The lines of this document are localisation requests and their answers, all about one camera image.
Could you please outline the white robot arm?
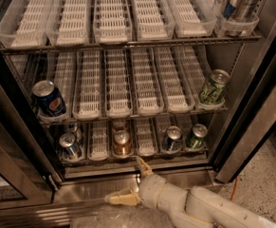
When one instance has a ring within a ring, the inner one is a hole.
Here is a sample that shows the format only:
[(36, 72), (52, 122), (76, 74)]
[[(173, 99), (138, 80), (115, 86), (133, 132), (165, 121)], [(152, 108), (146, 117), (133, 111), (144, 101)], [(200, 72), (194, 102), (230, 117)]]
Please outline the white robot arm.
[(104, 197), (113, 205), (143, 206), (165, 213), (175, 228), (276, 228), (263, 218), (207, 188), (185, 190), (155, 174), (140, 156), (136, 156), (141, 180), (138, 191), (124, 189)]

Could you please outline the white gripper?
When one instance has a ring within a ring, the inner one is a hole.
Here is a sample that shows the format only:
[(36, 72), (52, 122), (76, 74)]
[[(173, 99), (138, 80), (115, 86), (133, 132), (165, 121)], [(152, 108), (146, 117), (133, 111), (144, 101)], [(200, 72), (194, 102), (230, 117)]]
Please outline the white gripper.
[(136, 156), (138, 169), (145, 177), (138, 187), (138, 193), (132, 189), (123, 189), (104, 197), (112, 205), (137, 206), (140, 204), (160, 211), (183, 211), (188, 191), (167, 182), (157, 174), (140, 156)]

